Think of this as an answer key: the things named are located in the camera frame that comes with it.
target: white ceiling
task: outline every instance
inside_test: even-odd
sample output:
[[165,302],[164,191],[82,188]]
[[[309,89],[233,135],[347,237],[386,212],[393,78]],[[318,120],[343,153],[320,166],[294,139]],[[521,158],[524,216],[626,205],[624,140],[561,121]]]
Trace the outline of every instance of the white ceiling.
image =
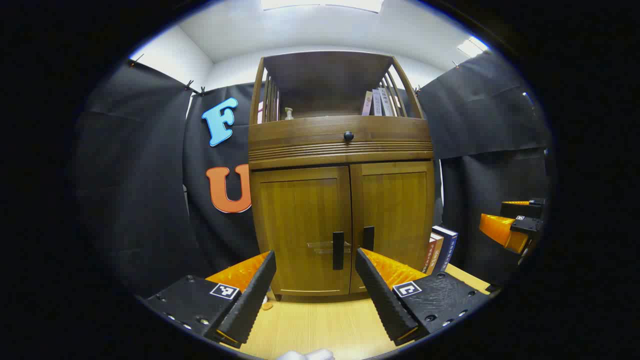
[[260,0],[225,0],[180,28],[214,63],[277,47],[337,45],[413,58],[444,71],[468,59],[457,46],[470,35],[414,0],[385,0],[380,13],[339,6],[262,11]]

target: ceiling light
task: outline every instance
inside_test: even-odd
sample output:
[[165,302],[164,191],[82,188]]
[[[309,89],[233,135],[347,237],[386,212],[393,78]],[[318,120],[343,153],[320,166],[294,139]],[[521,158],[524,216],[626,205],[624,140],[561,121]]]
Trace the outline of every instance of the ceiling light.
[[384,2],[384,0],[260,0],[260,2],[262,3],[263,10],[301,5],[329,5],[380,13],[380,9],[382,9],[382,2]]
[[489,48],[482,43],[482,41],[470,37],[466,39],[462,44],[458,45],[458,50],[465,53],[470,58],[482,54],[483,51],[489,50]]

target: orange letter u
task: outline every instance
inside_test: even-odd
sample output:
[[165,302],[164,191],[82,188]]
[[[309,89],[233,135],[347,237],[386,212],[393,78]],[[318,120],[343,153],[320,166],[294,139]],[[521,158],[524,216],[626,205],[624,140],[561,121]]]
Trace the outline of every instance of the orange letter u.
[[209,178],[209,189],[211,191],[211,202],[216,209],[223,213],[241,213],[251,207],[251,192],[249,190],[249,164],[236,166],[236,172],[240,175],[240,185],[242,195],[240,199],[233,201],[227,197],[227,175],[229,169],[226,167],[214,167],[207,170]]

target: book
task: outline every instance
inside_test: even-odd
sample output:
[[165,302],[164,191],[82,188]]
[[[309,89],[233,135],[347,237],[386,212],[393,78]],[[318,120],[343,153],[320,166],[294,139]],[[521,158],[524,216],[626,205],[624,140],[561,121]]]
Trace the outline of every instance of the book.
[[431,257],[431,262],[429,263],[429,268],[425,273],[429,275],[433,273],[434,269],[437,269],[436,267],[437,261],[438,261],[438,258],[440,258],[440,253],[442,252],[442,244],[444,242],[444,237],[439,234],[431,233],[431,236],[436,240],[436,245],[435,245],[435,248],[433,249],[433,255]]
[[442,252],[444,252],[444,256],[438,259],[438,262],[436,263],[436,271],[443,272],[451,260],[453,250],[456,248],[458,233],[440,226],[432,227],[431,231],[444,237],[444,242],[442,244]]
[[427,273],[427,269],[429,268],[429,263],[431,262],[431,257],[433,256],[433,251],[435,250],[435,248],[436,240],[432,237],[429,237],[429,242],[427,243],[427,257],[424,259],[424,266],[422,267],[422,272],[424,274]]
[[389,95],[387,93],[387,89],[378,88],[380,92],[380,97],[382,100],[382,109],[385,111],[385,116],[395,116],[394,111],[391,110],[391,102],[389,102]]
[[373,115],[382,116],[382,100],[380,100],[380,91],[378,89],[371,90],[373,92]]
[[364,106],[362,106],[362,116],[367,116],[371,113],[371,101],[373,100],[373,93],[368,91],[364,95]]

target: cabinet door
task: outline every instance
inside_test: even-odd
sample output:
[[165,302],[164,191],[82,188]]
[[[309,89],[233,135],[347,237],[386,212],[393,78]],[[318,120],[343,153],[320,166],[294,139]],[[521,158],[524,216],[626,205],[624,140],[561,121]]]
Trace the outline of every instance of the cabinet door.
[[[250,186],[260,251],[273,250],[276,256],[273,292],[349,293],[352,241],[348,167],[252,172]],[[335,236],[344,239],[344,244],[334,253]]]
[[[432,161],[351,165],[353,255],[372,230],[373,251],[422,270],[433,199]],[[351,273],[351,292],[365,291],[355,268]]]

